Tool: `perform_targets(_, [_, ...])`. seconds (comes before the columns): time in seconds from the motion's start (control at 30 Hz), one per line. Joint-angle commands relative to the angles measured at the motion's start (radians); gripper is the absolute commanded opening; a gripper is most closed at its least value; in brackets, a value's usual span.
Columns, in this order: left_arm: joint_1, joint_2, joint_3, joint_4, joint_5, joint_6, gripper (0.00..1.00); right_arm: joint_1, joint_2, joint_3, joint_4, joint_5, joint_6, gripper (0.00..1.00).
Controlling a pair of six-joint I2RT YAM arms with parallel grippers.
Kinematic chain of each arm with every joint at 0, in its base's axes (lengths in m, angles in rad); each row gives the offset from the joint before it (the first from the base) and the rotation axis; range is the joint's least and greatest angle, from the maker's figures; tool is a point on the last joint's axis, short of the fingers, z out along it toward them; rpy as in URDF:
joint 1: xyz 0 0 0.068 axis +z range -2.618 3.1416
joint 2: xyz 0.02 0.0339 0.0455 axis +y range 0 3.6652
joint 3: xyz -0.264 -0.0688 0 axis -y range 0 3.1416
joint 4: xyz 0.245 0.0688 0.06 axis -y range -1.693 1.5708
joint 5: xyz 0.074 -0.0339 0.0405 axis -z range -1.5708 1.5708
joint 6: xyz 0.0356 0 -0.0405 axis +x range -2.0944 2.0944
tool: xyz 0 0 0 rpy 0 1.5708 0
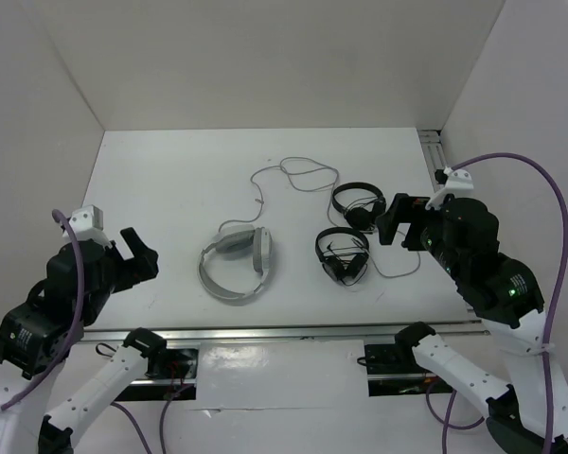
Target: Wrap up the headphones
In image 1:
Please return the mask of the white grey headphones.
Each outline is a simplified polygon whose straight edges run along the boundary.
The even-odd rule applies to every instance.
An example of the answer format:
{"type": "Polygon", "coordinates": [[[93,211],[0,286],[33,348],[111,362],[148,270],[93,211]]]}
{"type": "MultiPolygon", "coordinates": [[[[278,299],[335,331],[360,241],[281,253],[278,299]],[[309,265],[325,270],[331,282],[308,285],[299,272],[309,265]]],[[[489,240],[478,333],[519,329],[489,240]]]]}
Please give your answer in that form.
{"type": "Polygon", "coordinates": [[[256,297],[269,281],[272,270],[274,246],[269,229],[252,224],[232,226],[220,230],[205,245],[198,257],[198,278],[204,290],[222,302],[238,304],[256,297]],[[222,287],[209,274],[205,267],[207,258],[218,256],[227,260],[252,258],[254,273],[259,282],[245,292],[222,287]]]}

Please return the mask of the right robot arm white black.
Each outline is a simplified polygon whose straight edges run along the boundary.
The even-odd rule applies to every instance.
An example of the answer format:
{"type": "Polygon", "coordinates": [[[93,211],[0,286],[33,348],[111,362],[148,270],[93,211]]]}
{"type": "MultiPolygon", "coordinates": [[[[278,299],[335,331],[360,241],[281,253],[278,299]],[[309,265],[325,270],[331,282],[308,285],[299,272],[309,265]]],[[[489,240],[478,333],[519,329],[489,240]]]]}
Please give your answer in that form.
{"type": "Polygon", "coordinates": [[[440,209],[398,193],[376,225],[383,245],[401,224],[403,248],[425,251],[456,285],[494,338],[505,363],[502,380],[454,351],[424,322],[395,337],[405,371],[428,370],[461,393],[486,420],[506,453],[568,452],[568,384],[545,340],[547,314],[534,273],[499,250],[499,221],[480,201],[449,196],[440,209]]]}

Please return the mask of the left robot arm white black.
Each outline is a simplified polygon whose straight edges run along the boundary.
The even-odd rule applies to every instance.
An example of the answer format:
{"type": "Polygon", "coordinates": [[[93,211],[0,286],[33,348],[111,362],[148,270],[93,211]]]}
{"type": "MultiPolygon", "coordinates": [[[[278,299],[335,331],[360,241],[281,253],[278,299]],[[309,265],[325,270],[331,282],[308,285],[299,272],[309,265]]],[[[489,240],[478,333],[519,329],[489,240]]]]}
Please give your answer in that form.
{"type": "Polygon", "coordinates": [[[46,277],[0,325],[0,453],[71,453],[92,423],[139,375],[168,366],[167,342],[146,328],[131,331],[114,356],[59,406],[47,407],[69,356],[115,293],[156,278],[158,254],[132,228],[132,252],[115,243],[70,236],[46,264],[46,277]]]}

